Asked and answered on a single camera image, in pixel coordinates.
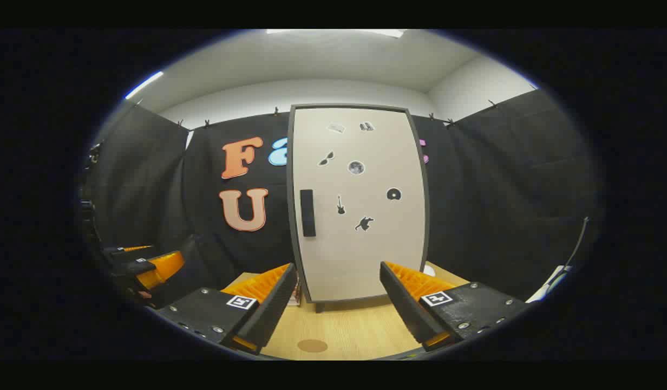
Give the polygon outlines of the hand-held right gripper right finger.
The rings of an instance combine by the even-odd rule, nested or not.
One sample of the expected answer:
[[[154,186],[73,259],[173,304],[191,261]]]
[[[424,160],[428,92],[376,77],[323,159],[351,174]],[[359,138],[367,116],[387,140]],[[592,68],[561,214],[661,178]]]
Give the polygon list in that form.
[[[426,352],[496,330],[529,306],[480,282],[455,285],[392,262],[380,263],[379,280]]]

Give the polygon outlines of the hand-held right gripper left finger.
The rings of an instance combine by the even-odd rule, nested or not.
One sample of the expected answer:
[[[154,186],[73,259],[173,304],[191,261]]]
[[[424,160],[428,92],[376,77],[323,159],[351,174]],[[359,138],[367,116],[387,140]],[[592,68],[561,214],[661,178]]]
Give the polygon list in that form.
[[[200,287],[155,315],[212,345],[259,355],[296,290],[288,263],[222,290]]]

